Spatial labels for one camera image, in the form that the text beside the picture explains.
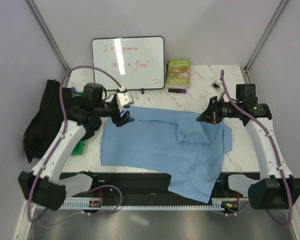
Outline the light blue long sleeve shirt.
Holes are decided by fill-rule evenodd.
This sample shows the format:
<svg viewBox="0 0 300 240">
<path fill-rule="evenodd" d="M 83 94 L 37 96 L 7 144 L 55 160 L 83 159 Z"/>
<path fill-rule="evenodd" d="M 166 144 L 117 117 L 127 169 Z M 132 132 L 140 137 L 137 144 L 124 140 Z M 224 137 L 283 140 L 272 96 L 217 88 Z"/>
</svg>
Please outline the light blue long sleeve shirt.
<svg viewBox="0 0 300 240">
<path fill-rule="evenodd" d="M 131 107 L 130 113 L 134 120 L 124 126 L 105 122 L 101 164 L 169 174 L 170 192 L 207 203 L 232 150 L 231 128 L 199 122 L 195 112 Z"/>
</svg>

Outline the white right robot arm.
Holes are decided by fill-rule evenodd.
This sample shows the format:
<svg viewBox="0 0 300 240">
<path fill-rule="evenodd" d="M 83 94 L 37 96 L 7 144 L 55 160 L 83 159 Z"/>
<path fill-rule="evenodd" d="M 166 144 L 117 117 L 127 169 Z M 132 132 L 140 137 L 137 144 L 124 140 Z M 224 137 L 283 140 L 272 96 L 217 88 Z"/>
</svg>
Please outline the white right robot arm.
<svg viewBox="0 0 300 240">
<path fill-rule="evenodd" d="M 209 99 L 207 108 L 197 117 L 198 122 L 219 124 L 225 118 L 239 119 L 252 140 L 256 152 L 260 179 L 244 174 L 230 174 L 219 184 L 225 197 L 238 192 L 248 197 L 254 210 L 284 210 L 294 205 L 300 196 L 300 178 L 288 168 L 273 128 L 270 108 L 259 103 L 254 84 L 236 85 L 235 99 L 225 101 L 225 90 L 213 83 L 217 96 Z"/>
</svg>

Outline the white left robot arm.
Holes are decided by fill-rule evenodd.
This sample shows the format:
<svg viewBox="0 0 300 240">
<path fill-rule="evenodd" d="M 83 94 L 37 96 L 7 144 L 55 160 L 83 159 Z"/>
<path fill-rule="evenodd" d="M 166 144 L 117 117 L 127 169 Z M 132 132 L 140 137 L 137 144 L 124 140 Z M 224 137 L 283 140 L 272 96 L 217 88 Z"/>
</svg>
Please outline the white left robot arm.
<svg viewBox="0 0 300 240">
<path fill-rule="evenodd" d="M 93 136 L 100 129 L 102 118 L 109 117 L 117 127 L 134 121 L 126 110 L 134 104 L 132 94 L 121 87 L 106 102 L 102 99 L 103 90 L 101 84 L 86 84 L 83 94 L 76 96 L 76 103 L 66 111 L 66 119 L 46 153 L 31 171 L 19 174 L 25 199 L 56 211 L 69 197 L 83 192 L 94 197 L 99 193 L 99 183 L 86 173 L 64 179 L 60 175 L 77 143 Z"/>
</svg>

